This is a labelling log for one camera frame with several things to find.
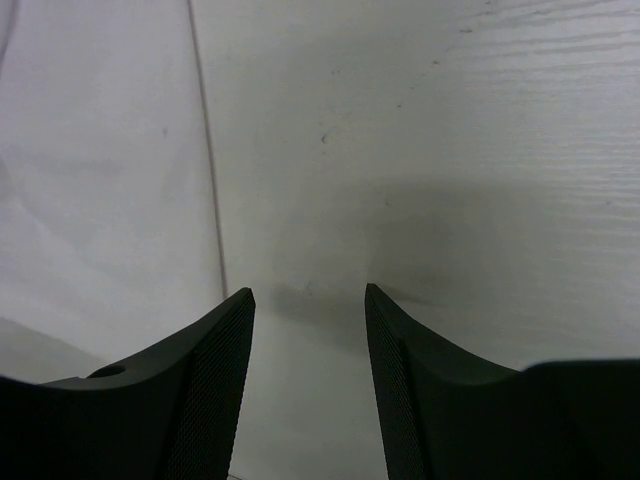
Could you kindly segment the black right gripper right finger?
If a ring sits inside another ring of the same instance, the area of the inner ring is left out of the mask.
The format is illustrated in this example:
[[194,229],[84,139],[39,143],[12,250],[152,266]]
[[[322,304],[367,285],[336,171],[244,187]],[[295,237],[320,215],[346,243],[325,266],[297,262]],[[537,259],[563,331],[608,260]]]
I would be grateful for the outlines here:
[[410,317],[381,288],[365,320],[392,479],[635,479],[639,363],[483,359]]

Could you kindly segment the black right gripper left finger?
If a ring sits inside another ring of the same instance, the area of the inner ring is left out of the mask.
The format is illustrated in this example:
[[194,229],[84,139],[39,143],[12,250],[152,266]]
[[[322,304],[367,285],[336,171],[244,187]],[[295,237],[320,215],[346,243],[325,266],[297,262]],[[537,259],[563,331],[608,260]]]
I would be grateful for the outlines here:
[[1,381],[5,479],[224,479],[251,352],[242,288],[200,320],[87,377]]

